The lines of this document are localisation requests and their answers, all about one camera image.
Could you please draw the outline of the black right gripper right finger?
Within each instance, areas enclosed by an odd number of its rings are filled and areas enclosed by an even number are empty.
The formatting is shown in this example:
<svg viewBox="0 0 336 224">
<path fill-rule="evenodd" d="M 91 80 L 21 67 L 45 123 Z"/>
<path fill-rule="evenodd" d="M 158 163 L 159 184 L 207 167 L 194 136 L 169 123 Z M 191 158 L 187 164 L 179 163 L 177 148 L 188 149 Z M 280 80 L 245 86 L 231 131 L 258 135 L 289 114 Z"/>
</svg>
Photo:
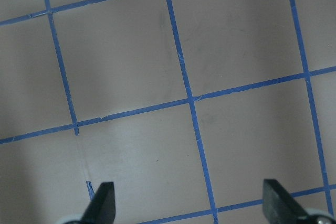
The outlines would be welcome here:
<svg viewBox="0 0 336 224">
<path fill-rule="evenodd" d="M 263 181 L 263 214 L 268 223 L 310 223 L 310 215 L 276 179 Z"/>
</svg>

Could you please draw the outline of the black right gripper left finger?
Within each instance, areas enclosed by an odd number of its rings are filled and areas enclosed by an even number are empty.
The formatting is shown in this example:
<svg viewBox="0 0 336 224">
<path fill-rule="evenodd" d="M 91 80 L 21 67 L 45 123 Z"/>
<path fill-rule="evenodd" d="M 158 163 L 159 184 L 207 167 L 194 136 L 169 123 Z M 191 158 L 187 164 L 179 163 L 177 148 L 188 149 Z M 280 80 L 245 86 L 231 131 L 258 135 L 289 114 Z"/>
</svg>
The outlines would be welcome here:
<svg viewBox="0 0 336 224">
<path fill-rule="evenodd" d="M 84 211 L 79 223 L 114 223 L 116 216 L 116 199 L 113 182 L 103 182 L 96 191 L 91 182 L 86 182 L 90 203 Z"/>
</svg>

